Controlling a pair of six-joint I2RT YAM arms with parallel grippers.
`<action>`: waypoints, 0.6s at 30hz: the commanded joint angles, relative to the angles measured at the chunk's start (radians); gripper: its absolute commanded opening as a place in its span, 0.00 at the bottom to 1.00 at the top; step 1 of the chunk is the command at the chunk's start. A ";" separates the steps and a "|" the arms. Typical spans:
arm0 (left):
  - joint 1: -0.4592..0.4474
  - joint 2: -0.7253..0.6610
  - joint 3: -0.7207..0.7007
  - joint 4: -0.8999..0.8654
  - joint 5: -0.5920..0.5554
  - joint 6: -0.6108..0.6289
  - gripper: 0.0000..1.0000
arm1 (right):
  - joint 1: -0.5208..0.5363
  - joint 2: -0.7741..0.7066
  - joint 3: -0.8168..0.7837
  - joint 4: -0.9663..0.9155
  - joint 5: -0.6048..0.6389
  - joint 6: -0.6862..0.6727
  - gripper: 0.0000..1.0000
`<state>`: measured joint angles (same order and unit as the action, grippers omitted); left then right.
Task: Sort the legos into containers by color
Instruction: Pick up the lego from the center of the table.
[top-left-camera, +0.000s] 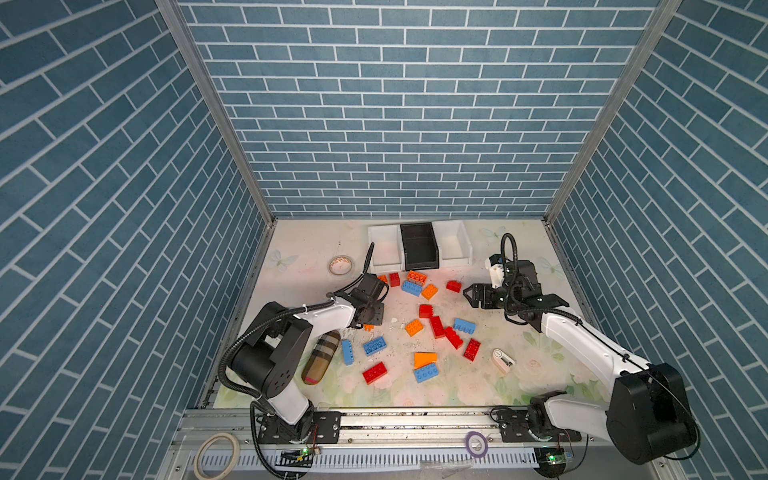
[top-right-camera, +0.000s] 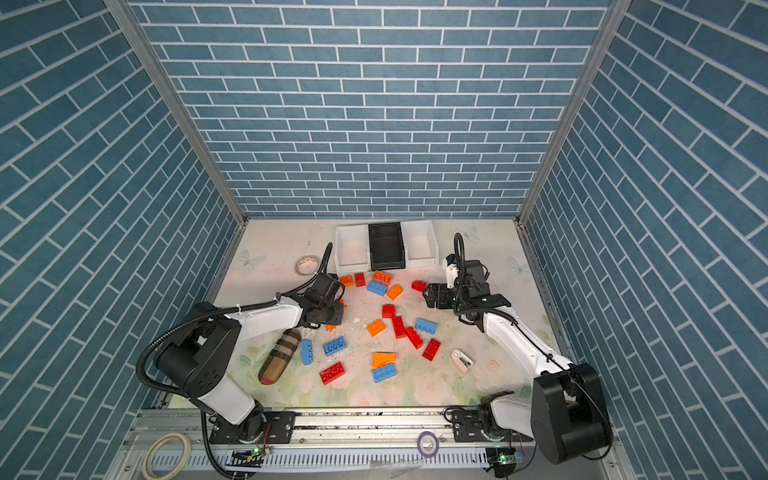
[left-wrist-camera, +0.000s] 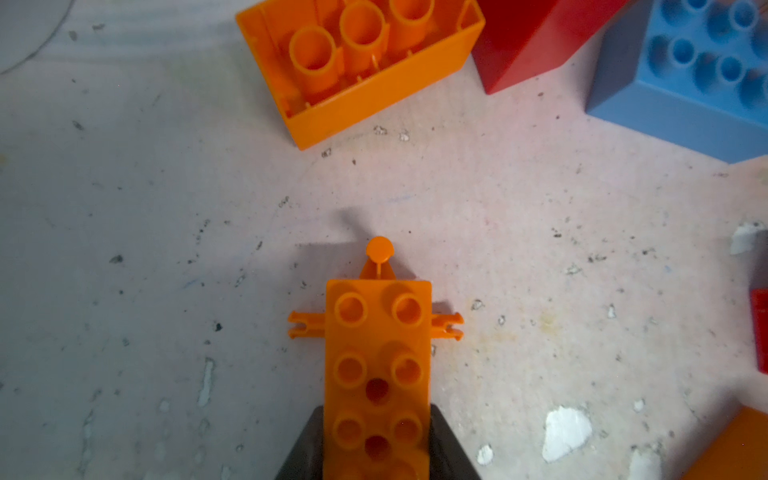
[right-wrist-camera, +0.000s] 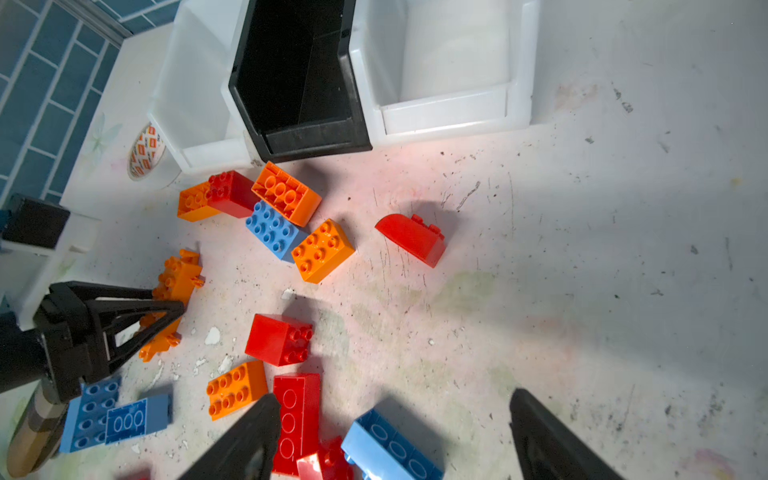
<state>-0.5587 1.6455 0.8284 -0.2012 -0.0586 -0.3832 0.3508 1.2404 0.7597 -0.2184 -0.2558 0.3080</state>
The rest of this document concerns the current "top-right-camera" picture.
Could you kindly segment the red lego diagonal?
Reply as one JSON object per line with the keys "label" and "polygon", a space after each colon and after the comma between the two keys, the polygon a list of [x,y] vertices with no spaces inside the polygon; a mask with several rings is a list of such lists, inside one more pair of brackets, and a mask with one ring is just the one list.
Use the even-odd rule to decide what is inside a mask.
{"label": "red lego diagonal", "polygon": [[422,338],[413,327],[406,329],[406,336],[416,350],[419,350],[424,344]]}

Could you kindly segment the blue lego bottom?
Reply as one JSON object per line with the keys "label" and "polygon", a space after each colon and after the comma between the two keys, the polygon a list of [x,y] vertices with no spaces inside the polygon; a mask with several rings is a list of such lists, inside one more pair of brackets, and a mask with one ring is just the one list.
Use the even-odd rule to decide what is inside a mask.
{"label": "blue lego bottom", "polygon": [[397,375],[396,367],[393,363],[385,364],[372,370],[373,380],[376,384],[393,378]]}

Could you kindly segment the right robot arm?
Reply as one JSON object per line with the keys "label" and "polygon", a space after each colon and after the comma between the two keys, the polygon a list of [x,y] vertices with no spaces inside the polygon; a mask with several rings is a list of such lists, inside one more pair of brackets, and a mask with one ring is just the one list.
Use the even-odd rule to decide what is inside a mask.
{"label": "right robot arm", "polygon": [[609,451],[614,435],[596,370],[558,354],[525,325],[506,297],[490,291],[489,272],[480,261],[451,254],[445,273],[444,283],[430,283],[423,291],[427,306],[450,310],[460,322],[477,327],[532,380],[529,402],[513,393],[481,401],[478,415],[484,432],[530,437],[552,464],[576,457],[600,460],[591,453]]}

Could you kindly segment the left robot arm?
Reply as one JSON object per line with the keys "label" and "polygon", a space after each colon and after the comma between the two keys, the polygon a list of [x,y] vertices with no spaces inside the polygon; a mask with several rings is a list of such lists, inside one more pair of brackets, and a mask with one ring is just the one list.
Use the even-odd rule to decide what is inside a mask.
{"label": "left robot arm", "polygon": [[218,308],[196,305],[178,325],[150,346],[155,367],[183,396],[233,427],[260,422],[261,405],[228,374],[238,344],[295,328],[341,324],[345,286],[334,274],[318,273],[305,285],[266,302]]}

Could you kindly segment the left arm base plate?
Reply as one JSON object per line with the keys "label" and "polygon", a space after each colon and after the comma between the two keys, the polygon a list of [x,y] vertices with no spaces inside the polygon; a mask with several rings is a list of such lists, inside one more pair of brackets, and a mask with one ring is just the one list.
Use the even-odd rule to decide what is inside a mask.
{"label": "left arm base plate", "polygon": [[297,414],[293,411],[257,410],[238,425],[214,415],[207,419],[212,444],[288,444],[293,435]]}

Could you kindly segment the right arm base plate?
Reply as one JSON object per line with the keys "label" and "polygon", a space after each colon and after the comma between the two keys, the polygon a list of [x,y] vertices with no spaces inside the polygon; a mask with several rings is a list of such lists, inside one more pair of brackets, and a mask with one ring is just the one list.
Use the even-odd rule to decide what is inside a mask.
{"label": "right arm base plate", "polygon": [[452,405],[443,410],[444,419],[450,424],[453,439],[457,443],[526,443],[533,438],[514,430],[501,429],[490,424],[485,414],[477,409]]}

